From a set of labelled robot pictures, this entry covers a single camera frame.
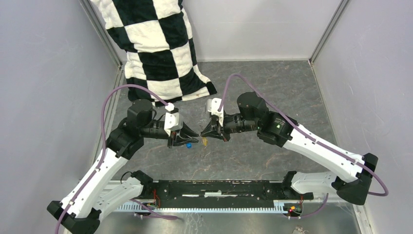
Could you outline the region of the metal key organizer plate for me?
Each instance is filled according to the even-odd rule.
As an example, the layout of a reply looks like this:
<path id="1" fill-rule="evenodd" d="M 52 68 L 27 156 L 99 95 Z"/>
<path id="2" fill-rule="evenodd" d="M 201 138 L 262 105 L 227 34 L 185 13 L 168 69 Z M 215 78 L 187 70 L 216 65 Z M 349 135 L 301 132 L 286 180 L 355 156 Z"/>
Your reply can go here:
<path id="1" fill-rule="evenodd" d="M 200 133 L 204 130 L 204 128 L 206 127 L 206 125 L 207 125 L 207 121 L 206 121 L 206 120 L 202 120 L 202 121 L 200 122 L 200 124 L 199 124 L 199 126 L 200 126 Z M 204 145 L 202 144 L 202 138 L 203 138 L 203 137 L 201 137 L 201 152 L 199 153 L 199 155 L 200 155 L 202 164 L 205 165 L 205 164 L 206 164 L 206 163 L 205 163 L 206 146 L 204 146 Z"/>

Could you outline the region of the yellow tagged key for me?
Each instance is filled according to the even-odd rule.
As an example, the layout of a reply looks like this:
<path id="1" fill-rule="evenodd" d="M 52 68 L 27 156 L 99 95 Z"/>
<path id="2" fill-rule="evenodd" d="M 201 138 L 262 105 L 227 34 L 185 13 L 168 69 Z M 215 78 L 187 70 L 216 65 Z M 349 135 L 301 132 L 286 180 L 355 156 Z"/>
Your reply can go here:
<path id="1" fill-rule="evenodd" d="M 203 144 L 204 146 L 207 146 L 207 145 L 208 145 L 208 139 L 207 139 L 206 137 L 203 137 L 203 138 L 202 138 L 202 144 Z"/>

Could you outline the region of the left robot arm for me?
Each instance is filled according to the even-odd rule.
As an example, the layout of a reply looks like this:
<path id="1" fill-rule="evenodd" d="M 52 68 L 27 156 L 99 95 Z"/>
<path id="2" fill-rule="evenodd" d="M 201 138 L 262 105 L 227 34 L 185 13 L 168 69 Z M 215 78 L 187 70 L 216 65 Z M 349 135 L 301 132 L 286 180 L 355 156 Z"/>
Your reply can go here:
<path id="1" fill-rule="evenodd" d="M 155 115 L 149 100 L 139 99 L 132 104 L 77 186 L 61 201 L 48 205 L 47 210 L 58 220 L 58 226 L 73 234 L 93 234 L 108 214 L 130 199 L 157 198 L 153 179 L 142 171 L 133 172 L 126 181 L 101 194 L 112 177 L 144 145 L 145 138 L 165 139 L 169 148 L 199 141 L 198 133 L 183 122 L 176 107 L 167 109 L 164 120 L 155 119 Z"/>

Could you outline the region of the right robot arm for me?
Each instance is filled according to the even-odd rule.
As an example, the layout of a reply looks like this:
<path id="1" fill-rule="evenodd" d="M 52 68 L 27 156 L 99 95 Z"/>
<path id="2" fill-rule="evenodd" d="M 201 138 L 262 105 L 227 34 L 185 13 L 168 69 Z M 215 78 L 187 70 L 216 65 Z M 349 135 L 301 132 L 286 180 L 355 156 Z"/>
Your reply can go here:
<path id="1" fill-rule="evenodd" d="M 202 137 L 230 140 L 231 134 L 256 131 L 263 142 L 299 153 L 327 168 L 323 173 L 288 172 L 281 186 L 288 199 L 306 193 L 333 193 L 354 205 L 364 205 L 371 194 L 378 157 L 346 151 L 313 134 L 290 117 L 269 110 L 265 100 L 255 92 L 246 92 L 237 99 L 239 112 L 227 114 L 219 110 L 220 98 L 208 99 L 206 111 L 210 122 Z"/>

